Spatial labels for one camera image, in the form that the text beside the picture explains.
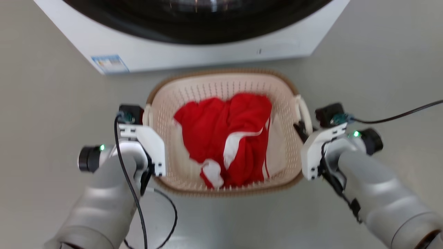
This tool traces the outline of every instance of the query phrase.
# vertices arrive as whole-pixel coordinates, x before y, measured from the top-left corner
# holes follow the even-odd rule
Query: washing machine
[[[349,0],[35,0],[102,74],[305,57]]]

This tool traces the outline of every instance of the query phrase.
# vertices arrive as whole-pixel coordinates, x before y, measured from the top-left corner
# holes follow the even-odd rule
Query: laundry basket
[[[189,159],[184,146],[177,142],[173,116],[189,101],[211,97],[226,100],[241,92],[266,95],[272,111],[279,115],[285,140],[282,142],[284,170],[264,182],[247,186],[207,188],[199,177],[199,165]],[[143,124],[151,126],[163,138],[167,150],[167,176],[155,180],[168,191],[195,197],[260,194],[291,187],[303,177],[299,153],[303,142],[293,128],[301,119],[311,133],[309,112],[297,89],[286,77],[272,70],[211,70],[167,79],[151,92],[143,115]]]

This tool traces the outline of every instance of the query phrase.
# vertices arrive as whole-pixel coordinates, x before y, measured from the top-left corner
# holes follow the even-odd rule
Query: black joint cap
[[[380,135],[372,128],[366,130],[358,131],[361,134],[361,139],[365,143],[366,153],[372,155],[383,149],[383,141]]]
[[[85,146],[78,155],[78,169],[82,172],[94,173],[100,162],[100,146]]]
[[[315,110],[315,118],[320,122],[323,128],[331,128],[336,124],[331,124],[331,120],[337,114],[344,114],[345,111],[341,103],[334,103],[323,108]]]
[[[143,108],[139,105],[120,105],[118,108],[120,112],[130,113],[132,117],[134,117],[134,124],[142,125],[143,124]]]

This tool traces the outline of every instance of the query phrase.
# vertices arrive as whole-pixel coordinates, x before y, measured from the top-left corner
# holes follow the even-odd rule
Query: black cable
[[[384,123],[384,122],[392,121],[392,120],[395,120],[395,119],[407,116],[409,114],[416,113],[416,112],[421,111],[423,109],[426,109],[428,107],[435,106],[435,105],[442,104],[442,103],[443,103],[443,99],[439,100],[439,101],[435,101],[435,102],[429,103],[427,105],[423,105],[423,106],[421,106],[419,108],[415,108],[413,110],[410,110],[408,112],[399,114],[397,116],[393,116],[393,117],[390,117],[390,118],[385,118],[385,119],[381,119],[381,120],[377,120],[377,121],[363,121],[363,120],[360,120],[360,119],[357,119],[357,118],[354,118],[354,117],[352,117],[351,119],[356,121],[356,122],[362,123],[362,124],[379,124],[379,123]]]
[[[161,195],[161,196],[163,196],[164,198],[166,198],[166,199],[171,203],[172,208],[174,209],[174,214],[175,214],[174,224],[172,225],[172,229],[171,229],[171,231],[169,232],[169,234],[167,235],[167,237],[166,237],[166,239],[163,241],[163,243],[162,243],[160,246],[158,246],[158,247],[156,248],[156,249],[160,249],[160,248],[162,248],[162,247],[166,244],[166,242],[169,241],[169,239],[171,238],[172,234],[174,233],[174,231],[175,231],[175,227],[177,226],[178,215],[177,215],[177,208],[175,207],[175,204],[174,204],[174,202],[171,200],[171,198],[169,198],[165,193],[161,192],[161,191],[158,190],[158,189],[155,189],[155,188],[154,188],[154,192],[157,193],[157,194],[159,194],[159,195]],[[128,242],[126,241],[126,239],[125,239],[123,242],[124,242],[124,244],[126,245],[126,247],[127,247],[128,249],[134,249],[133,247],[131,247],[131,246],[128,244]]]
[[[137,194],[134,190],[134,187],[131,184],[131,180],[129,179],[128,172],[126,171],[126,167],[124,166],[124,163],[123,163],[123,158],[121,157],[120,144],[118,141],[118,129],[117,129],[119,118],[120,118],[120,115],[117,115],[117,117],[115,117],[115,120],[114,120],[115,146],[117,148],[117,154],[118,154],[118,159],[120,160],[121,169],[123,170],[124,177],[126,178],[126,182],[128,183],[129,189],[131,190],[132,196],[134,197],[134,201],[136,202],[136,206],[139,211],[140,221],[141,221],[141,229],[143,231],[144,249],[148,249],[148,239],[147,239],[147,235],[146,235],[146,226],[144,223],[143,213],[140,208],[140,202],[137,198]]]
[[[127,241],[126,239],[123,240],[123,243],[126,245],[127,248],[129,248],[129,249],[134,249],[132,246],[130,246],[130,245],[128,244],[128,241]]]

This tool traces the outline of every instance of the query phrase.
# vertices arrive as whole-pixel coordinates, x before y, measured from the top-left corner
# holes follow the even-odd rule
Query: red garment with white stripe
[[[203,165],[208,187],[263,181],[272,104],[266,96],[239,93],[231,100],[189,102],[174,115],[190,158]]]

